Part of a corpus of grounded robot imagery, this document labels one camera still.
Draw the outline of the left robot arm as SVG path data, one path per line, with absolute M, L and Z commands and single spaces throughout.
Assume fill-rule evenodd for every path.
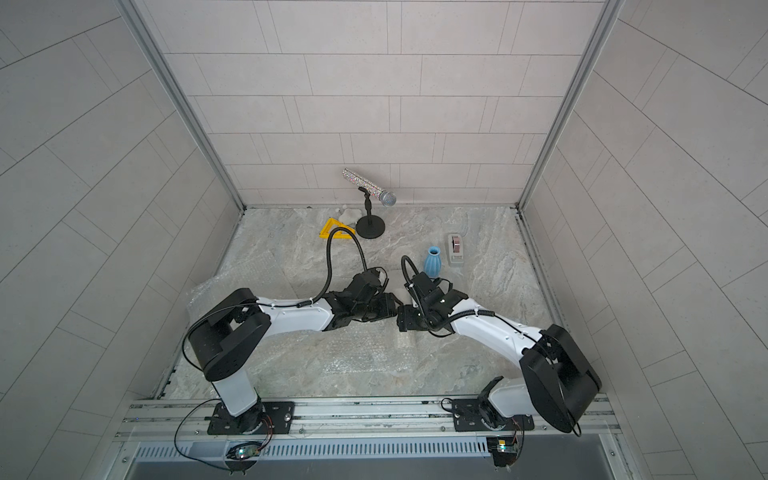
M 272 300 L 240 288 L 193 323 L 185 341 L 196 357 L 194 365 L 214 386 L 227 413 L 239 418 L 260 402 L 245 364 L 261 340 L 394 317 L 403 303 L 386 291 L 387 283 L 378 270 L 368 269 L 344 290 L 325 289 L 308 300 Z

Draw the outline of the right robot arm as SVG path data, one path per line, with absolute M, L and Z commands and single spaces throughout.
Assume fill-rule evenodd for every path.
M 398 328 L 467 337 L 517 365 L 522 374 L 510 382 L 501 376 L 491 380 L 472 413 L 491 430 L 537 414 L 556 430 L 579 436 L 579 420 L 602 381 L 570 333 L 556 324 L 545 329 L 526 326 L 453 287 L 443 290 L 440 283 L 425 273 L 405 279 L 412 303 L 398 309 Z

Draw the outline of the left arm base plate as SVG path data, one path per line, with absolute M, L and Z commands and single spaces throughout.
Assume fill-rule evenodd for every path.
M 289 401 L 260 401 L 240 416 L 229 413 L 218 402 L 210 417 L 208 435 L 282 435 L 290 432 L 296 404 Z

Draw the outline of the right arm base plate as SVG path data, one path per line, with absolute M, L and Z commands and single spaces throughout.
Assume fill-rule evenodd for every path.
M 441 408 L 451 414 L 456 432 L 527 432 L 535 429 L 531 415 L 503 417 L 489 401 L 479 398 L 444 398 Z

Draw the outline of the clear bubble wrap sheet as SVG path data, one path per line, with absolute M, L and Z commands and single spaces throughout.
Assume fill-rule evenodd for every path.
M 274 334 L 259 343 L 245 370 L 264 390 L 382 395 L 469 391 L 493 363 L 492 354 L 471 339 L 401 333 L 394 320 L 387 319 L 352 322 L 328 333 Z

